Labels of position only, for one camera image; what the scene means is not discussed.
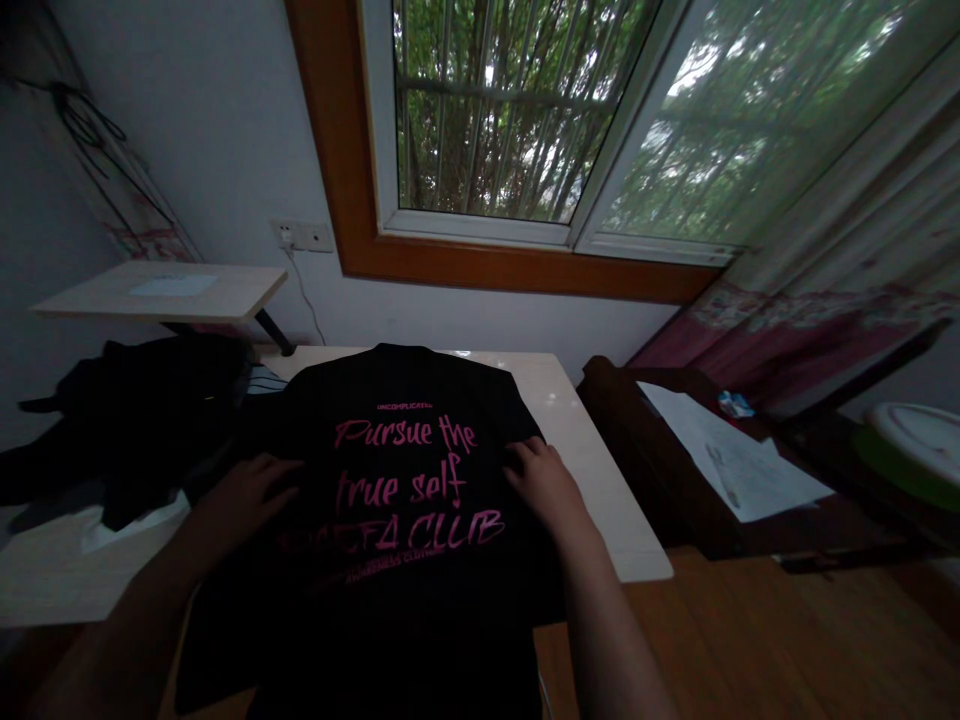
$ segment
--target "power outlet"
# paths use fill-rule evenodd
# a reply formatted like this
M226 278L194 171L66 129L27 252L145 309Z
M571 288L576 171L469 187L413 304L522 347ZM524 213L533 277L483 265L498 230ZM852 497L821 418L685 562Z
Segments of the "power outlet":
M333 252L330 226L322 223L300 223L297 249L311 252Z
M284 250L333 252L333 237L329 225L271 219L270 228L277 245Z
M297 246L297 223L293 220L270 220L270 228L277 244L284 250L293 250Z

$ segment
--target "black cable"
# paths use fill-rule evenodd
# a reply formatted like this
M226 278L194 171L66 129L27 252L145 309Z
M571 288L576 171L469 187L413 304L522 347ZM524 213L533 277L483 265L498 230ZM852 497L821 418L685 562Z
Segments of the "black cable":
M26 80L16 75L10 75L3 73L3 77L12 80L13 82L19 83L26 87L32 88L34 90L40 90L42 92L48 92L53 98L53 106L57 112L57 116L60 118L60 122L63 123L63 126L66 128L67 133L76 143L77 148L80 150L81 154L86 158L87 162L97 169L103 177L109 178L106 171L101 168L96 161L90 156L90 153L87 148L92 148L99 151L99 153L110 161L117 171L126 178L137 192L139 192L150 205L156 210L164 220L166 220L171 226L174 225L173 220L163 211L163 209L150 197L150 194L144 190L140 185L130 177L130 174L117 162L109 152L107 152L107 141L106 138L100 133L97 123L91 119L90 114L92 114L100 124L106 129L117 142L126 142L127 134L123 132L123 129L117 125L113 120L107 117L100 108L94 105L93 101L90 100L87 95L77 88L71 87L66 83L59 81L54 81L48 83L47 85L42 85L32 80Z
M87 95L93 96L93 92L90 90L90 83L87 82L87 78L83 74L83 70L80 69L80 63L77 62L77 56L73 52L73 48L70 47L70 43L67 40L67 36L63 32L63 28L60 27L60 23L57 21L57 16L53 14L53 10L50 9L50 5L46 0L42 0L40 3L40 10L47 17L47 22L50 24L50 28L53 30L54 35L56 35L56 42L59 44L61 51L66 56L66 60L70 65L70 71L73 74L73 77L76 78L77 84L80 86L80 89L85 92ZM43 33L39 32L38 35L43 38ZM50 54L50 57L53 59L55 64L59 65L58 58L56 54L48 48L47 52Z
M293 265L293 270L297 273L297 284L300 286L300 296L307 304L307 307L310 308L310 315L313 316L313 327L316 328L317 334L320 335L320 342L326 347L327 339L323 336L323 330L320 329L320 321L317 320L317 309L313 307L313 303L310 302L310 298L307 297L307 291L303 287L303 276L300 274L300 268L297 266L296 258L293 257L293 250L284 248L283 251L287 254L287 257L290 258L290 264Z

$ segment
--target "wall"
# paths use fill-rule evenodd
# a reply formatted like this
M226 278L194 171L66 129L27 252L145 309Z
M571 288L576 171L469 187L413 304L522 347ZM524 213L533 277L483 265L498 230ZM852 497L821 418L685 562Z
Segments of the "wall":
M53 415L20 412L107 339L139 343L157 326L44 320L27 308L116 265L120 256L46 150L23 95L0 87L0 450L35 439Z
M281 0L53 7L99 104L127 131L205 259L290 269L268 219L329 215ZM355 280L334 255L296 258L331 345L552 352L574 383L592 355L625 362L675 311ZM292 272L268 310L288 334L317 342Z

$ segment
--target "white paper on shelf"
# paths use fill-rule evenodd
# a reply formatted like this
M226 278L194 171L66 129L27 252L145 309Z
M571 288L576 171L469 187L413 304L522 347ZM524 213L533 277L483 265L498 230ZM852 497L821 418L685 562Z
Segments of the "white paper on shelf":
M760 520L833 494L781 458L773 442L757 442L689 395L649 383L637 385L740 522Z
M130 290L142 297L194 297L217 281L216 275L158 275Z

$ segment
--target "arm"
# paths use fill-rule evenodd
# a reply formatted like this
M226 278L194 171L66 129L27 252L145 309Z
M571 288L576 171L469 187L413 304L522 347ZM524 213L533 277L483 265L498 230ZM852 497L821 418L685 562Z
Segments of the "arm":
M586 718L676 718L603 538L560 453L540 438L510 447L523 475L507 479L553 536L563 565L577 703Z
M193 589L293 498L295 488L264 502L271 484L300 464L261 455L234 467L130 581L107 619L64 656L31 717L156 717Z

